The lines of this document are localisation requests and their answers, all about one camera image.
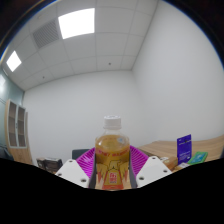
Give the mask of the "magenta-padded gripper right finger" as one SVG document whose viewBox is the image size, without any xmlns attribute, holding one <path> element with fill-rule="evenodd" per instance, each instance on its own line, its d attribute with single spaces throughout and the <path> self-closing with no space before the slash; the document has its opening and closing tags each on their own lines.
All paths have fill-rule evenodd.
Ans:
<svg viewBox="0 0 224 224">
<path fill-rule="evenodd" d="M 157 181 L 171 171 L 157 156 L 147 156 L 139 149 L 130 147 L 129 177 L 132 188 L 140 188 Z"/>
</svg>

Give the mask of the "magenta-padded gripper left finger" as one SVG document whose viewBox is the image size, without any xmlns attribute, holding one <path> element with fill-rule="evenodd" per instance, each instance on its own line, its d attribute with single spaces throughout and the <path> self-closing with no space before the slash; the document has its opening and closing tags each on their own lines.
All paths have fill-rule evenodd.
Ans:
<svg viewBox="0 0 224 224">
<path fill-rule="evenodd" d="M 69 159 L 56 172 L 56 176 L 83 188 L 94 189 L 96 185 L 95 149 L 78 150 L 77 159 Z"/>
</svg>

